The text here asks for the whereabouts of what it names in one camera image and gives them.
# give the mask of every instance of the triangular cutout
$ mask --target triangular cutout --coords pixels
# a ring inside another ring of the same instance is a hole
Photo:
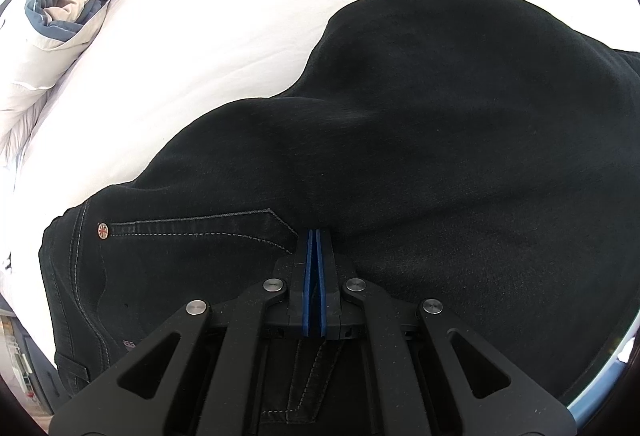
[[[156,395],[166,368],[169,366],[175,348],[180,342],[180,335],[172,333],[154,347],[133,368],[129,369],[118,380],[118,385],[145,400]]]
[[[511,383],[509,377],[487,360],[459,332],[452,331],[449,341],[476,398],[486,398],[509,386]]]

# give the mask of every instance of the jeans pocket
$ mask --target jeans pocket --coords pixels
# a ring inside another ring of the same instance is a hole
[[[106,225],[98,317],[123,352],[183,304],[230,300],[269,278],[298,237],[269,209]]]

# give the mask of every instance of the silver bolt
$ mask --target silver bolt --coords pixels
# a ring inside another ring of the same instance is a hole
[[[438,299],[427,299],[422,303],[422,309],[431,315],[437,315],[442,311],[442,302]]]
[[[358,279],[354,277],[353,279],[349,279],[347,281],[347,289],[350,291],[362,291],[366,288],[367,283],[362,279]]]
[[[196,300],[187,304],[187,313],[190,315],[200,315],[207,311],[207,303],[204,301]]]
[[[262,287],[266,291],[270,291],[272,293],[282,290],[283,286],[284,282],[282,282],[280,279],[267,279],[262,285]]]

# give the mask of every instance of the mattress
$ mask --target mattress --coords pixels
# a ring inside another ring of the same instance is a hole
[[[142,172],[210,109],[268,97],[302,73],[329,17],[355,0],[112,0],[95,41],[63,77],[6,199],[11,268],[0,292],[53,361],[38,250],[66,209]],[[637,0],[527,0],[613,48],[640,50]]]

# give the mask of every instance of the black pants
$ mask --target black pants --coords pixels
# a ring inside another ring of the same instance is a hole
[[[67,387],[329,228],[571,400],[640,308],[639,71],[523,0],[347,6],[291,88],[208,112],[46,230]]]

